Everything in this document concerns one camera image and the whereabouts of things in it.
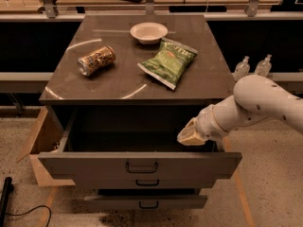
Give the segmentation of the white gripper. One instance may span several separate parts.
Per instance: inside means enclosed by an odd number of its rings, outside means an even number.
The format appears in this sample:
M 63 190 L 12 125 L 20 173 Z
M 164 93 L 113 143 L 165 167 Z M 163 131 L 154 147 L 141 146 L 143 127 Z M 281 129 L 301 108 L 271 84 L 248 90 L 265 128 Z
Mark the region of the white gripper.
M 210 104 L 192 117 L 177 135 L 177 141 L 184 146 L 202 146 L 206 141 L 219 141 L 228 134 L 214 115 L 214 105 Z

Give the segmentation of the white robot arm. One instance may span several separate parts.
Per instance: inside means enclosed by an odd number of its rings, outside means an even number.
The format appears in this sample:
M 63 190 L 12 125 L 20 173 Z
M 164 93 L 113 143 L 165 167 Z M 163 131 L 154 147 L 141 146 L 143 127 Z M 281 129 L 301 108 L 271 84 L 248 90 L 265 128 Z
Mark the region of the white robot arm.
M 184 146 L 218 142 L 238 127 L 256 124 L 268 117 L 303 133 L 303 99 L 272 80 L 250 75 L 238 80 L 233 94 L 200 110 L 177 135 Z

